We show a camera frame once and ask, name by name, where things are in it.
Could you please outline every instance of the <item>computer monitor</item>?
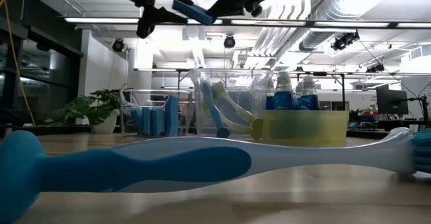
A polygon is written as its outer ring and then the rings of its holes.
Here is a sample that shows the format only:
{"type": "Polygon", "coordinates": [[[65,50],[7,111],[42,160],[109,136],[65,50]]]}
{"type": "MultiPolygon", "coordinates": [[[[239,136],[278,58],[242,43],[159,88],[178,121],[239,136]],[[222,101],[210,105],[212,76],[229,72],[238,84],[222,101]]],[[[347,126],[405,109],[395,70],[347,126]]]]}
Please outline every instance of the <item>computer monitor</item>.
{"type": "Polygon", "coordinates": [[[409,114],[407,93],[401,90],[377,88],[377,106],[380,114],[409,114]]]}

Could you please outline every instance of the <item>white pot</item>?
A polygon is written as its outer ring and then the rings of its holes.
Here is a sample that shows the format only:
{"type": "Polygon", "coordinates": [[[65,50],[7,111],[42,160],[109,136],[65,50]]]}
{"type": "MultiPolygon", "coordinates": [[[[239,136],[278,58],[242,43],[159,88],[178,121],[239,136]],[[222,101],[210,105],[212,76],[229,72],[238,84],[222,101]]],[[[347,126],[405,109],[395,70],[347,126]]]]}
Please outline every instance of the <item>white pot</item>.
{"type": "Polygon", "coordinates": [[[102,124],[92,126],[92,132],[95,134],[112,134],[117,123],[117,115],[118,112],[116,110],[112,111],[102,124]]]}

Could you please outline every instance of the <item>glass wall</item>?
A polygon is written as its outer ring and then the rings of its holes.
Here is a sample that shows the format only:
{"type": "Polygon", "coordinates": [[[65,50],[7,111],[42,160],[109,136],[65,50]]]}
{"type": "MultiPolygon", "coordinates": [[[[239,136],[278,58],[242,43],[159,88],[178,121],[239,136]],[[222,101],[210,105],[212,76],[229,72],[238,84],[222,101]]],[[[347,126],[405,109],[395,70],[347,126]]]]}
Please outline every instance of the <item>glass wall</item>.
{"type": "Polygon", "coordinates": [[[21,87],[36,124],[43,124],[51,112],[77,96],[80,59],[30,39],[18,42],[15,49],[19,57],[20,80],[10,44],[0,33],[0,112],[17,116],[13,118],[16,122],[6,122],[11,118],[0,117],[0,125],[31,123],[21,87]]]}

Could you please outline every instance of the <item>ceiling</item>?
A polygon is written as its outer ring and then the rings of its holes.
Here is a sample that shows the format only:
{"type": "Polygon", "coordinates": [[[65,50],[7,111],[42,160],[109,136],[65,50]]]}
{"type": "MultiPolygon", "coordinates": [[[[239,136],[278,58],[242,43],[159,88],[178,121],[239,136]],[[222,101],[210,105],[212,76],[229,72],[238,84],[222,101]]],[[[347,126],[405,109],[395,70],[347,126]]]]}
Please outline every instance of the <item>ceiling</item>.
{"type": "MultiPolygon", "coordinates": [[[[56,9],[64,16],[85,16],[85,17],[137,17],[139,9],[128,0],[41,0],[52,8],[56,9]]],[[[209,7],[215,0],[193,0],[202,7],[209,7]]],[[[315,6],[319,0],[310,0],[310,5],[315,6]]],[[[365,0],[352,1],[350,6],[358,6],[365,0]]],[[[156,7],[164,6],[170,9],[172,0],[157,0],[156,7]]],[[[270,16],[274,5],[262,13],[260,17],[270,16]]],[[[422,21],[431,18],[431,0],[382,0],[371,10],[362,15],[359,20],[415,20],[422,21]]],[[[193,44],[183,40],[183,28],[185,26],[156,26],[150,40],[154,42],[154,61],[159,62],[185,62],[187,58],[193,57],[193,44]]],[[[245,48],[252,48],[262,28],[258,27],[230,27],[230,26],[211,26],[202,27],[207,33],[219,32],[221,35],[232,34],[236,40],[236,47],[225,49],[223,46],[224,38],[206,37],[211,40],[201,42],[203,56],[209,58],[232,59],[234,51],[245,48]]],[[[125,42],[134,47],[137,43],[135,36],[136,26],[90,26],[93,35],[107,44],[112,43],[114,38],[123,37],[125,42]]],[[[400,56],[407,53],[409,49],[417,48],[418,44],[431,43],[431,31],[429,30],[359,30],[359,35],[364,46],[371,52],[365,50],[359,42],[344,51],[336,53],[330,52],[329,42],[321,44],[320,48],[312,53],[301,53],[300,60],[285,63],[290,67],[303,65],[309,70],[334,70],[352,69],[354,70],[361,63],[366,63],[373,57],[385,56],[385,64],[397,66],[401,59],[400,56]]],[[[279,57],[279,63],[290,61],[292,52],[288,57],[279,57]]]]}

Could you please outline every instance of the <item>security camera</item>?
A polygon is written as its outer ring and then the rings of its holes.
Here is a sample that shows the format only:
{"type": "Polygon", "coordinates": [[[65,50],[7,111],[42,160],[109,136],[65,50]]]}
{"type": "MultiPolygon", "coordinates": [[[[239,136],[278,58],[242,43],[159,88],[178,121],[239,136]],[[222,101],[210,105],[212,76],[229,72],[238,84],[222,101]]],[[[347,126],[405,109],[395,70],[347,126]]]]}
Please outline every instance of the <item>security camera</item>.
{"type": "Polygon", "coordinates": [[[127,50],[127,46],[124,44],[124,39],[123,38],[115,39],[115,42],[112,45],[112,49],[115,52],[125,52],[127,50]]]}
{"type": "Polygon", "coordinates": [[[224,40],[224,48],[231,49],[235,47],[235,39],[234,36],[228,35],[226,36],[226,39],[224,40]]]}

